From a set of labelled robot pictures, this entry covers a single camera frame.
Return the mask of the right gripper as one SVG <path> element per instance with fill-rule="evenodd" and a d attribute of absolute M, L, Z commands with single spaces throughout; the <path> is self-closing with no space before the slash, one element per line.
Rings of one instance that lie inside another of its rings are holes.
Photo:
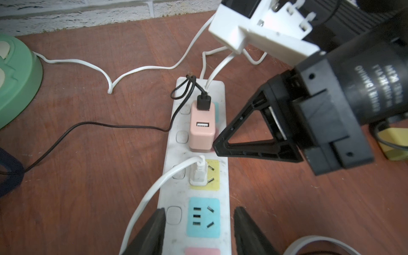
<path fill-rule="evenodd" d="M 408 101 L 387 103 L 376 89 L 359 95 L 362 68 L 332 68 L 313 56 L 270 79 L 219 134 L 218 156 L 299 163 L 316 175 L 374 161 L 361 127 L 405 113 Z"/>

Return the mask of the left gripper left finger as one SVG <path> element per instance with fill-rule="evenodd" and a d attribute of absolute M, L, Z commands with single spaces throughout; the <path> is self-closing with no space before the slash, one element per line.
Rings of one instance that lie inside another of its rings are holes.
<path fill-rule="evenodd" d="M 165 209 L 157 209 L 126 247 L 123 255 L 161 255 L 166 226 Z"/>

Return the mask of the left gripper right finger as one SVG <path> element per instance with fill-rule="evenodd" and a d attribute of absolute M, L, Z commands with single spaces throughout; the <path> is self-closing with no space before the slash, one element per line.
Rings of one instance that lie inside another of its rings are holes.
<path fill-rule="evenodd" d="M 234 210 L 234 236 L 238 255 L 278 255 L 244 207 Z"/>

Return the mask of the pink usb charger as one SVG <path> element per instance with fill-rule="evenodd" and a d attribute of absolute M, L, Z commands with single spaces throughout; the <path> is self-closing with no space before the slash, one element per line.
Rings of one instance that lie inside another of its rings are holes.
<path fill-rule="evenodd" d="M 197 101 L 191 104 L 189 147 L 192 151 L 208 152 L 212 148 L 216 134 L 215 105 L 209 110 L 199 110 Z"/>

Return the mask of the white plug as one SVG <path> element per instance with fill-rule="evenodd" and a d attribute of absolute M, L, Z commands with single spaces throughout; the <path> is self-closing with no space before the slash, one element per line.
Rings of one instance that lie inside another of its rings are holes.
<path fill-rule="evenodd" d="M 192 186 L 203 187 L 208 181 L 208 163 L 205 156 L 199 156 L 200 160 L 190 166 L 189 182 Z"/>

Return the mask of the yellow usb charger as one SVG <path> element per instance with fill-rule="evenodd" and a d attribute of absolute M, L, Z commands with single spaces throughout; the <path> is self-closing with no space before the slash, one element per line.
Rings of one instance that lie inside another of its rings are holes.
<path fill-rule="evenodd" d="M 392 143 L 396 146 L 407 147 L 408 146 L 408 129 L 407 128 L 396 128 L 389 127 L 383 129 L 378 133 L 379 138 L 385 140 L 388 143 Z M 379 143 L 385 157 L 391 161 L 407 161 L 408 151 L 399 150 L 387 146 L 386 144 Z"/>

